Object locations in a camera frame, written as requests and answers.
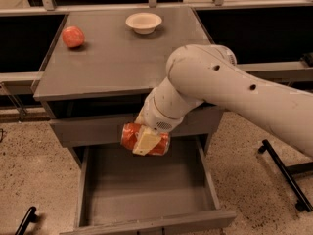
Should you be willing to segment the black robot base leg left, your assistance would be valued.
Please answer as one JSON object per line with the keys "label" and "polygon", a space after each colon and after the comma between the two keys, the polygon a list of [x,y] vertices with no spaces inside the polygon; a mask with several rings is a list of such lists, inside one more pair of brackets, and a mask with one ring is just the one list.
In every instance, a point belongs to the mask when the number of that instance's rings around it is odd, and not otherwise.
{"label": "black robot base leg left", "polygon": [[26,231],[28,225],[30,223],[34,223],[37,219],[36,215],[36,207],[30,207],[25,216],[22,219],[22,222],[20,223],[18,229],[15,232],[15,235],[24,235],[24,232]]}

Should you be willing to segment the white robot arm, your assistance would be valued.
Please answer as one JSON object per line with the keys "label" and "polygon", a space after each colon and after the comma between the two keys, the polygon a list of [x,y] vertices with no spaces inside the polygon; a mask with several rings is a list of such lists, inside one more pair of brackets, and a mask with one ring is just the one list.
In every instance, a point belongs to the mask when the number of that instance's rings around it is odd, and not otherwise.
{"label": "white robot arm", "polygon": [[313,94],[246,73],[222,45],[176,49],[166,62],[165,79],[146,98],[136,122],[170,132],[204,102],[235,112],[313,156]]}

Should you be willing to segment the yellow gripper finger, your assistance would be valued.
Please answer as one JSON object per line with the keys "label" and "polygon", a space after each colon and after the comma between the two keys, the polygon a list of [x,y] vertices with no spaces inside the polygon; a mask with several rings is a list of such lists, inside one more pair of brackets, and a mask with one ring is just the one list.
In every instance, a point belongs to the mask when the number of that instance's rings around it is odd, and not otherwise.
{"label": "yellow gripper finger", "polygon": [[142,125],[137,134],[137,141],[133,148],[135,155],[147,155],[161,140],[160,134],[149,127]]}

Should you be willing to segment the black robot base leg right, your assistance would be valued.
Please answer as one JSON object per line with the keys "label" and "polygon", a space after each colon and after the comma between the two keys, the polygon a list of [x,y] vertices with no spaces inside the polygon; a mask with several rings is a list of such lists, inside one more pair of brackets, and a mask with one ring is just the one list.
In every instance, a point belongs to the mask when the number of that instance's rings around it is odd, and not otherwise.
{"label": "black robot base leg right", "polygon": [[296,180],[294,179],[295,175],[312,172],[313,162],[285,165],[267,139],[264,139],[262,141],[262,145],[259,147],[258,153],[263,154],[265,151],[268,152],[276,167],[279,169],[282,176],[285,178],[293,193],[297,197],[297,201],[295,203],[296,209],[300,212],[313,212],[313,205],[307,199],[306,195],[303,193]]}

